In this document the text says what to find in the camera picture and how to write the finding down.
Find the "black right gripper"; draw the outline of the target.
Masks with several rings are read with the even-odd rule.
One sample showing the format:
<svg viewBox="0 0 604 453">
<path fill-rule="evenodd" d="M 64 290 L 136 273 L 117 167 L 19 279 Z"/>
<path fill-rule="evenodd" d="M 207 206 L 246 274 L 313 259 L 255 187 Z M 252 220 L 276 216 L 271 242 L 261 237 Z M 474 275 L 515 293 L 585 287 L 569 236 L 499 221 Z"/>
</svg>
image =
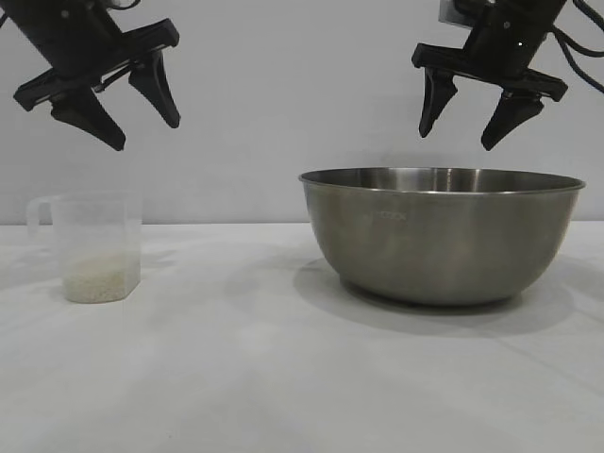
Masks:
<svg viewBox="0 0 604 453">
<path fill-rule="evenodd" d="M 467 25 L 471 31 L 461 48 L 419 43 L 412 54 L 412 64 L 426 68 L 420 136 L 430 133 L 457 93 L 453 76 L 505 90 L 480 139 L 487 151 L 540 114 L 542 96 L 560 101 L 567 85 L 529 65 L 564 5 L 563 1 L 443 1 L 439 20 Z"/>
</svg>

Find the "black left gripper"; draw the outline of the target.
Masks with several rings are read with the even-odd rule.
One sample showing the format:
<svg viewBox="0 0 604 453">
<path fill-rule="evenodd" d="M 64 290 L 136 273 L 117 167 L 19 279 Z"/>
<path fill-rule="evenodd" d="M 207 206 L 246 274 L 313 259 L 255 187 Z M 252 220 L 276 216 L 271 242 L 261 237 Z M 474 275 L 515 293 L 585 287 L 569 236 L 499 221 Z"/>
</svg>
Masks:
<svg viewBox="0 0 604 453">
<path fill-rule="evenodd" d="M 126 135 L 92 89 L 105 89 L 108 84 L 103 76 L 127 68 L 128 83 L 169 127 L 178 128 L 181 116 L 168 84 L 162 50 L 177 46 L 179 33 L 169 19 L 124 31 L 109 15 L 112 7 L 110 1 L 1 3 L 1 10 L 51 66 L 22 85 L 15 100 L 30 111 L 52 98 L 55 120 L 123 151 Z"/>
</svg>

